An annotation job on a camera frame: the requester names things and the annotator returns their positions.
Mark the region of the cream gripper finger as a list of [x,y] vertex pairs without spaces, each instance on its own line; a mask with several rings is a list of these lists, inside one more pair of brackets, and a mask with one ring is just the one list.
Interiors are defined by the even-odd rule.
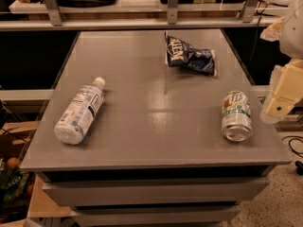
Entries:
[[303,60],[276,65],[270,77],[269,93],[260,113],[264,123],[283,120],[303,98]]

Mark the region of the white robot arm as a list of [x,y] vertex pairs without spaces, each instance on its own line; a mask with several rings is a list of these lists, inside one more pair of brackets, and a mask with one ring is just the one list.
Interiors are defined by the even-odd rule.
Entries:
[[276,65],[270,77],[268,95],[260,119],[275,124],[303,98],[303,0],[291,0],[285,16],[262,33],[262,39],[279,39],[280,51],[291,58]]

